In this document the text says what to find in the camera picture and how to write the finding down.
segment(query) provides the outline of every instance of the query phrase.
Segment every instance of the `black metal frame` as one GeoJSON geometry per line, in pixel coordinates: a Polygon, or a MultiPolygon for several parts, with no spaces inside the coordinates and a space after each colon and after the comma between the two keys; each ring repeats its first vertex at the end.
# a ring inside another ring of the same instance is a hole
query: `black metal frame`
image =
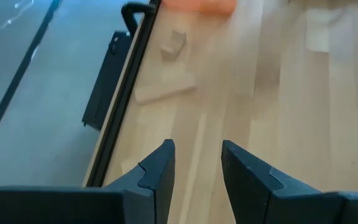
{"type": "Polygon", "coordinates": [[[228,140],[221,159],[236,223],[358,223],[358,192],[320,192],[228,140]]]}
{"type": "Polygon", "coordinates": [[[128,3],[122,7],[121,13],[127,26],[129,25],[128,29],[132,37],[135,36],[135,31],[137,30],[137,26],[134,23],[134,13],[144,12],[145,16],[139,28],[138,37],[133,40],[135,41],[134,48],[130,53],[131,56],[127,67],[125,68],[126,71],[123,74],[116,100],[107,120],[106,129],[104,130],[100,147],[86,183],[87,187],[103,186],[111,154],[119,135],[122,120],[125,117],[126,108],[131,98],[132,89],[136,81],[139,67],[142,63],[160,4],[161,0],[150,0],[149,5],[140,6],[139,3],[128,3]]]}
{"type": "Polygon", "coordinates": [[[102,67],[82,118],[84,125],[97,130],[103,127],[112,96],[124,68],[132,37],[127,31],[115,31],[104,56],[102,67]]]}
{"type": "Polygon", "coordinates": [[[105,187],[0,187],[0,223],[166,224],[174,181],[167,139],[105,187]]]}

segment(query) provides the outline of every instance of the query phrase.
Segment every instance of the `wooden block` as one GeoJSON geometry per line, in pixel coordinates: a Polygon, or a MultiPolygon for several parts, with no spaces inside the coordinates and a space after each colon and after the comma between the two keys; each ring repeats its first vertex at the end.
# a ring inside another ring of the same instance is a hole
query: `wooden block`
{"type": "Polygon", "coordinates": [[[329,52],[330,24],[336,22],[344,12],[342,9],[329,10],[327,0],[315,1],[306,12],[306,46],[313,52],[329,52]]]}
{"type": "Polygon", "coordinates": [[[137,88],[135,89],[135,98],[138,104],[144,105],[175,94],[195,90],[196,88],[194,77],[188,75],[177,80],[159,83],[158,85],[137,88]]]}
{"type": "Polygon", "coordinates": [[[175,60],[185,44],[186,33],[173,30],[171,39],[161,46],[162,58],[166,60],[175,60]]]}

